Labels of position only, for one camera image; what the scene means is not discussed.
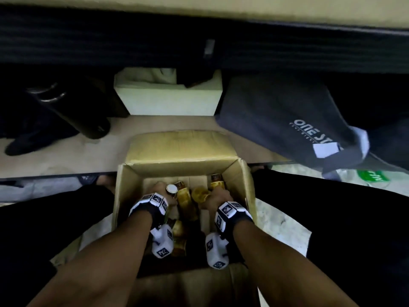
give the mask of forearm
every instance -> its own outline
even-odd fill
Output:
[[[270,306],[357,306],[300,253],[242,221],[234,240]]]
[[[100,300],[105,306],[125,305],[151,224],[147,211],[131,215],[114,232],[96,240],[63,266],[29,306],[53,306],[52,302],[90,306]]]

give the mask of open cardboard box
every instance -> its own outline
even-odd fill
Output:
[[[208,178],[214,173],[222,174],[234,200],[247,206],[257,223],[250,170],[225,135],[214,131],[185,130],[134,137],[125,163],[118,169],[112,228],[126,220],[134,202],[157,181],[175,183],[182,180],[190,189],[200,185],[207,187]],[[158,265],[143,261],[140,272],[145,271],[144,277],[136,279],[128,306],[144,303],[226,306],[242,305],[243,302],[259,305],[257,288],[241,263],[230,264],[218,271],[206,266],[190,269],[183,265],[183,258],[178,260],[168,256],[155,260],[167,263],[166,271],[158,274]]]

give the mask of hand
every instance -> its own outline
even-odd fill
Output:
[[[211,194],[207,197],[206,201],[199,205],[199,209],[206,209],[210,212],[210,217],[214,219],[218,207],[226,201],[233,201],[232,196],[228,190],[223,189],[221,186],[216,186]]]
[[[168,201],[169,207],[176,206],[177,204],[176,199],[174,199],[171,195],[169,195],[166,192],[166,186],[167,184],[165,182],[159,181],[148,190],[147,194],[158,193],[166,198],[166,200]]]

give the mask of cardboard box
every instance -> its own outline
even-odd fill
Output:
[[[257,222],[250,170],[225,135],[186,130],[134,137],[118,169],[112,228],[126,220],[133,203],[157,181],[182,180],[194,188],[207,186],[213,173],[222,174],[233,198],[247,206]],[[233,263],[220,271],[208,266],[191,270],[183,265],[183,258],[167,258],[171,262],[163,274],[150,275],[148,264],[142,267],[142,262],[140,273],[144,270],[145,277],[136,280],[128,306],[147,302],[161,306],[259,305],[257,287],[243,264]],[[165,263],[167,258],[158,261]]]
[[[222,96],[222,73],[197,86],[132,81],[127,69],[115,76],[114,88],[131,115],[213,116]]]

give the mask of beige wall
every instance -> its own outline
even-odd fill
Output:
[[[183,15],[409,28],[409,0],[0,0]]]

